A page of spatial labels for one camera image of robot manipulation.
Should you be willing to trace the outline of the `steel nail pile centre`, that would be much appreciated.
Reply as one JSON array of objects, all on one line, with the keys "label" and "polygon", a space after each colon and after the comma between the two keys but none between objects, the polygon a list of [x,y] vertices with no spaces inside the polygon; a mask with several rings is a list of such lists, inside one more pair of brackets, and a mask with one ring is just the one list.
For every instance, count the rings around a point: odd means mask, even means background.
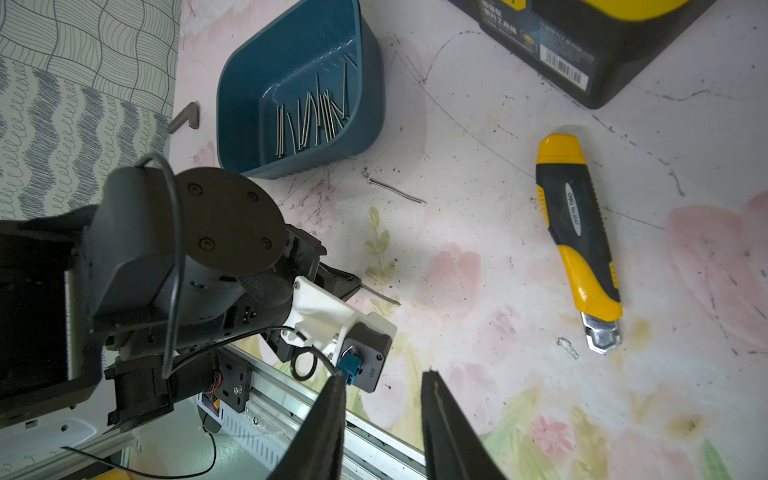
[{"label": "steel nail pile centre", "polygon": [[426,206],[427,205],[427,202],[425,200],[423,200],[421,198],[418,198],[418,197],[416,197],[414,195],[408,194],[408,193],[406,193],[406,192],[404,192],[404,191],[402,191],[402,190],[400,190],[400,189],[398,189],[398,188],[396,188],[396,187],[394,187],[392,185],[389,185],[387,183],[384,183],[384,182],[382,182],[380,180],[377,180],[377,179],[373,178],[372,175],[370,174],[370,172],[367,169],[364,169],[362,171],[362,176],[365,178],[366,182],[369,185],[373,185],[373,186],[385,189],[385,190],[387,190],[387,191],[389,191],[391,193],[394,193],[395,195],[398,195],[401,198],[404,198],[404,199],[406,199],[408,201],[411,201],[413,203],[416,203],[416,204],[419,204],[419,205],[422,205],[422,206]]}]

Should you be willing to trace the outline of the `yellow black toolbox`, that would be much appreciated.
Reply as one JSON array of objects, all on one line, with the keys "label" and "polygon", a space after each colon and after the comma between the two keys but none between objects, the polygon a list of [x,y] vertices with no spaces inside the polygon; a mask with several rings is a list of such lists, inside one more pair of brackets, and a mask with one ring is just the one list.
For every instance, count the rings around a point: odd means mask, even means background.
[{"label": "yellow black toolbox", "polygon": [[455,1],[511,53],[591,110],[613,99],[714,4]]}]

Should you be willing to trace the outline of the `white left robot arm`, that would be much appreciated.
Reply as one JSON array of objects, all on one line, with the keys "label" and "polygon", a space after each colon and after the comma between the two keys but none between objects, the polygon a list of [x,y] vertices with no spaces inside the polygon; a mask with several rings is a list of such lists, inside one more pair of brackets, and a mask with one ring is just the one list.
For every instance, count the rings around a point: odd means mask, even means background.
[{"label": "white left robot arm", "polygon": [[298,277],[341,300],[358,277],[234,172],[129,166],[100,203],[1,224],[1,457],[129,430],[242,373],[222,342],[263,332],[281,359]]}]

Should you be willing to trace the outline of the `dark metal L-shaped wrench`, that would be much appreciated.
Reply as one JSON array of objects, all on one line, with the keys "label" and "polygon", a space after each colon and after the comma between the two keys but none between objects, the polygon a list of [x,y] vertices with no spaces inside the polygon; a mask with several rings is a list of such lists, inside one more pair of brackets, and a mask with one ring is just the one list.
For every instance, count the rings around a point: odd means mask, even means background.
[{"label": "dark metal L-shaped wrench", "polygon": [[197,130],[200,126],[200,107],[197,101],[187,104],[167,125],[169,135],[175,133],[183,125]]}]

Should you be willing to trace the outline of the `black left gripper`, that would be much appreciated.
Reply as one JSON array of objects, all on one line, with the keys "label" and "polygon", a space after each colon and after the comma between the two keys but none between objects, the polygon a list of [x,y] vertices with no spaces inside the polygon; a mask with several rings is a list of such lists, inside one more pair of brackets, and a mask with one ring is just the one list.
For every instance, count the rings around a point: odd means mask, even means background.
[{"label": "black left gripper", "polygon": [[[288,317],[297,277],[346,300],[353,274],[321,262],[321,242],[287,224],[257,184],[215,167],[189,169],[170,193],[157,168],[107,178],[81,244],[80,282],[90,331],[123,359],[199,347]],[[272,479],[340,479],[346,377],[325,383]]]}]

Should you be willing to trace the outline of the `teal plastic storage box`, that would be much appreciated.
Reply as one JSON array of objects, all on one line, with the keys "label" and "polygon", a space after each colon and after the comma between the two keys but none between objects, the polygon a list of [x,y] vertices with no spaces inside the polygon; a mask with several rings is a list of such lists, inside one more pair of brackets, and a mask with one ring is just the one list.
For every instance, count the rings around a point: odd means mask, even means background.
[{"label": "teal plastic storage box", "polygon": [[[307,104],[296,150],[296,100]],[[284,105],[284,156],[276,110]],[[300,1],[238,48],[217,91],[222,168],[278,179],[363,153],[385,115],[382,55],[356,1]]]}]

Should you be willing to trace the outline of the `yellow black utility knife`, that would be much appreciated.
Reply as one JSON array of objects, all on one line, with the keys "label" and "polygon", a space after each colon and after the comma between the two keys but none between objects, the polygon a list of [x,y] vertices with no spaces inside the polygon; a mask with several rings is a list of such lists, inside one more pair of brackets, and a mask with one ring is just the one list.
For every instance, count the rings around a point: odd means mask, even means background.
[{"label": "yellow black utility knife", "polygon": [[557,246],[590,350],[621,344],[618,277],[593,181],[575,136],[540,142],[535,180],[540,210]]}]

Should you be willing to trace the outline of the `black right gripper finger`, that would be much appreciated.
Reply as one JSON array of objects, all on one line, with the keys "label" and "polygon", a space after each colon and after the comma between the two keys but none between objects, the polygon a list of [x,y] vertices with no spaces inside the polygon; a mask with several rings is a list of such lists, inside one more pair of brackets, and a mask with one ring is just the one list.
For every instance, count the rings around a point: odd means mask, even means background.
[{"label": "black right gripper finger", "polygon": [[422,375],[421,407],[428,479],[505,479],[437,371]]}]

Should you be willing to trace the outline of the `aluminium mounting rail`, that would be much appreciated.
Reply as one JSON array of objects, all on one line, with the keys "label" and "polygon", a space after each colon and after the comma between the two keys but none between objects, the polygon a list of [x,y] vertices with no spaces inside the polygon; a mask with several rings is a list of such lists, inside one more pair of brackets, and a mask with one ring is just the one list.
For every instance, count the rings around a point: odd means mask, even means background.
[{"label": "aluminium mounting rail", "polygon": [[346,408],[346,378],[315,392],[231,347],[203,353],[213,368],[215,422],[276,479],[423,479],[415,447]]}]

